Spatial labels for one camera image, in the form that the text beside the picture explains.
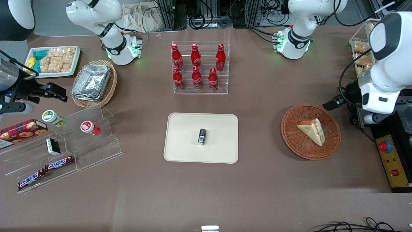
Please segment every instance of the sandwich slice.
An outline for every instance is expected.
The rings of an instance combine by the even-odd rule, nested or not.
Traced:
[[[322,130],[322,125],[319,119],[315,118],[310,121],[303,121],[297,125],[309,138],[311,138],[317,145],[322,146],[325,142],[325,134]]]

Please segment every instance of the white cloth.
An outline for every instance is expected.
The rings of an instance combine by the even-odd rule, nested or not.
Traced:
[[[158,8],[154,2],[123,3],[123,28],[139,30],[141,32],[153,32],[164,27]]]

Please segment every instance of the aluminum foil container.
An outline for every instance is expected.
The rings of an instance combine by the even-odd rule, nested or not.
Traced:
[[[81,100],[100,101],[110,77],[106,65],[89,64],[84,67],[72,89],[72,95]]]

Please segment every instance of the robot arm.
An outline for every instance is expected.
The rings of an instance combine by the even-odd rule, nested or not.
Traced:
[[[67,4],[66,13],[76,25],[95,33],[115,64],[126,65],[138,57],[136,37],[123,35],[114,25],[123,16],[117,0],[78,0]]]
[[[299,59],[307,51],[310,38],[316,29],[315,15],[329,16],[333,13],[331,0],[289,0],[289,11],[296,21],[292,28],[286,28],[275,35],[279,43],[277,52],[289,59]],[[336,12],[340,13],[346,7],[347,0],[336,3]]]
[[[2,0],[0,1],[0,41],[26,40],[34,31],[35,19],[31,0]],[[66,89],[47,83],[41,85],[30,75],[19,69],[12,57],[0,50],[9,60],[0,57],[0,120],[4,114],[30,114],[33,105],[28,100],[39,103],[39,97],[57,98],[67,102]]]
[[[346,86],[345,97],[338,95],[323,107],[329,111],[348,99],[371,112],[365,120],[372,124],[393,114],[397,105],[406,104],[408,101],[399,93],[412,85],[412,66],[407,63],[412,57],[411,25],[412,12],[395,12],[379,21],[369,36],[377,63]]]

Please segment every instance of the small jar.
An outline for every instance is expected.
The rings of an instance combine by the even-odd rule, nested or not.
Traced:
[[[94,125],[94,123],[91,122],[91,121],[84,121],[80,125],[80,129],[84,133],[91,134],[92,136],[98,136],[101,132],[100,128],[98,126]]]
[[[42,114],[43,121],[53,124],[55,126],[64,126],[66,124],[66,119],[60,115],[58,115],[54,110],[46,110]]]

